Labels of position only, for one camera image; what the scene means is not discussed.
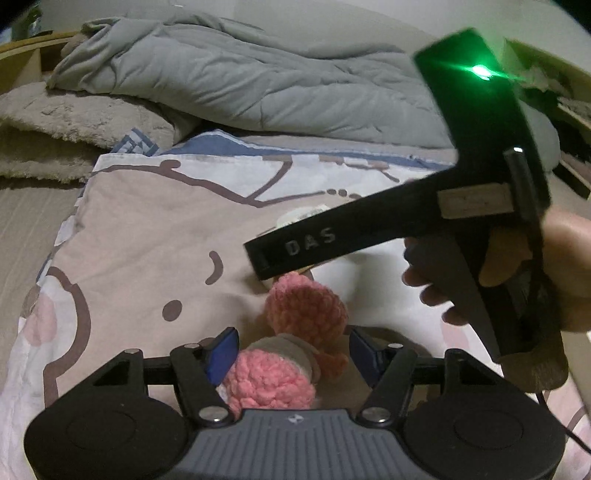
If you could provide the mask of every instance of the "small logo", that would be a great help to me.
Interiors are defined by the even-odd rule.
[[[293,257],[297,255],[301,251],[301,246],[303,245],[305,250],[310,250],[312,248],[318,248],[320,244],[331,244],[336,240],[336,235],[333,233],[331,227],[323,228],[320,231],[320,234],[314,237],[314,235],[305,235],[303,241],[300,240],[290,240],[285,244],[285,249],[287,253]]]
[[[302,423],[304,421],[304,417],[302,417],[298,413],[295,413],[291,417],[287,417],[287,420],[289,420],[289,422],[293,423],[294,425],[298,425],[299,423]]]

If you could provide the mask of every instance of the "cartoon print bed sheet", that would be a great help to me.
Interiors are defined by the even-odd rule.
[[[269,334],[260,318],[267,289],[244,242],[294,210],[334,207],[428,174],[325,154],[101,156],[23,307],[0,396],[0,478],[34,478],[22,449],[28,423],[120,351],[164,356],[227,326],[244,344]],[[463,348],[498,371],[470,327],[442,323],[445,307],[422,305],[403,285],[403,249],[388,242],[311,273],[341,296],[351,324],[389,329],[434,356]],[[171,388],[150,393],[176,404]],[[350,365],[340,381],[319,386],[320,406],[357,408],[367,393]],[[548,403],[591,441],[572,380]],[[590,479],[590,468],[569,442],[555,478]]]

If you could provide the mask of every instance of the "metal screw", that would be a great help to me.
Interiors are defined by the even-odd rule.
[[[361,416],[372,423],[384,423],[389,420],[390,412],[382,407],[370,407],[361,412]]]
[[[228,416],[228,411],[224,407],[205,407],[199,410],[199,416],[203,420],[212,421],[212,422],[219,422],[225,419]]]

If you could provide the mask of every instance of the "wooden bed frame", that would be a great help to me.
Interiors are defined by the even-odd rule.
[[[61,49],[76,32],[55,33],[0,45],[0,94],[40,82],[61,60]]]

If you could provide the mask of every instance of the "gray blanket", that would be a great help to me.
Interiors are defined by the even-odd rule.
[[[250,25],[177,11],[107,18],[50,87],[131,95],[253,131],[416,147],[452,146],[408,55],[385,45],[296,45]]]

